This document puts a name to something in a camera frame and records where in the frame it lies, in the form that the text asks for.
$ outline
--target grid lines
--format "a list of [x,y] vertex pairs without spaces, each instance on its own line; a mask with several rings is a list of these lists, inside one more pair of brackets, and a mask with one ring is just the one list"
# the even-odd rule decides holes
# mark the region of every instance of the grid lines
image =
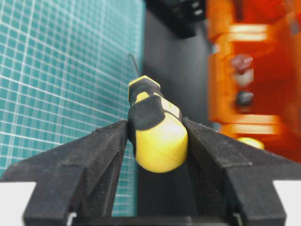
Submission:
[[[0,1],[0,175],[10,164],[127,118],[127,55],[142,62],[142,0]],[[127,144],[113,216],[135,215]]]

